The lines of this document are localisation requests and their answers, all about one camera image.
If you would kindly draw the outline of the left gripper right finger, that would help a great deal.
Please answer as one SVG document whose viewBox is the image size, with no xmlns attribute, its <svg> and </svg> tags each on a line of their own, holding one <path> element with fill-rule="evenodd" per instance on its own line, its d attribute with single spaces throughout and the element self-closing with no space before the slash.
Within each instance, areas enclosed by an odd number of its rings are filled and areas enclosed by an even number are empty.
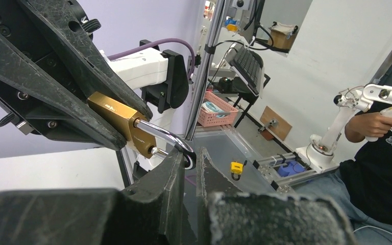
<svg viewBox="0 0 392 245">
<path fill-rule="evenodd" d="M 242 192 L 206 148 L 197 160 L 199 244 L 356 244 L 350 222 L 328 198 Z"/>
</svg>

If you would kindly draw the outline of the brass padlock shackle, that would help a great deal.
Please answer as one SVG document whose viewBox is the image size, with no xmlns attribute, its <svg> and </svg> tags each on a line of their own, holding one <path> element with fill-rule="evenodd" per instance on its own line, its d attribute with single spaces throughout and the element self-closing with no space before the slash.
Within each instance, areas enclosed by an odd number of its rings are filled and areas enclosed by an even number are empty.
<svg viewBox="0 0 392 245">
<path fill-rule="evenodd" d="M 156 138 L 161 138 L 183 154 L 186 161 L 185 169 L 196 167 L 197 155 L 184 139 L 148 122 L 137 110 L 99 92 L 88 98 L 88 105 L 124 136 L 132 150 L 145 158 L 150 159 L 155 154 L 167 155 L 157 146 Z"/>
</svg>

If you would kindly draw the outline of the operator's hand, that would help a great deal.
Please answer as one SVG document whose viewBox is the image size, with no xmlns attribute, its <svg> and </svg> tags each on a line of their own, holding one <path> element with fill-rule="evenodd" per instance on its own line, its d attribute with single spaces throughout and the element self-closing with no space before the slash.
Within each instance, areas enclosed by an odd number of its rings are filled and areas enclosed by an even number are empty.
<svg viewBox="0 0 392 245">
<path fill-rule="evenodd" d="M 345 137 L 349 142 L 362 142 L 366 137 L 381 138 L 392 128 L 392 118 L 379 112 L 353 116 L 345 126 Z"/>
</svg>

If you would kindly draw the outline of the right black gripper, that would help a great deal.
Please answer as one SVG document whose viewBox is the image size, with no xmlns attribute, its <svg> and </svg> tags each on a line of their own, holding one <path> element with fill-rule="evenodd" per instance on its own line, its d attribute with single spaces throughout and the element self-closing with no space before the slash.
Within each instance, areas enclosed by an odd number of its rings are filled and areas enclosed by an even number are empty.
<svg viewBox="0 0 392 245">
<path fill-rule="evenodd" d="M 80 99 L 99 92 L 152 118 L 82 27 L 85 16 L 78 1 L 0 1 L 0 127 L 120 150 L 127 140 Z"/>
</svg>

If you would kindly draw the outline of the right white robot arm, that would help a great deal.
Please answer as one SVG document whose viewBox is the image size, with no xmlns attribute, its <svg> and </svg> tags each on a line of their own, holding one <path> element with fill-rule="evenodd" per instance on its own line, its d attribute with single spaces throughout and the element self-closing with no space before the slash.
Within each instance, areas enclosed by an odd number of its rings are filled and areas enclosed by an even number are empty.
<svg viewBox="0 0 392 245">
<path fill-rule="evenodd" d="M 101 27 L 78 1 L 0 1 L 0 106 L 22 133 L 54 141 L 128 146 L 146 158 L 160 152 L 156 138 L 178 149 L 185 167 L 196 156 L 180 137 L 150 123 L 180 107 L 191 70 L 183 56 L 159 42 L 106 56 L 93 43 Z"/>
</svg>

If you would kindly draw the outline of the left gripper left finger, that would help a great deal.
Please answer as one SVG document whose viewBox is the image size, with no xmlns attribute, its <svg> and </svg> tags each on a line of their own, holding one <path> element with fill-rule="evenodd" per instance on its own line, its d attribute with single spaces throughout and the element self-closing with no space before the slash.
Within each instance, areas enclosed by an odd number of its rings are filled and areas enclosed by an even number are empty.
<svg viewBox="0 0 392 245">
<path fill-rule="evenodd" d="M 0 191 L 0 244 L 180 244 L 185 158 L 124 190 Z"/>
</svg>

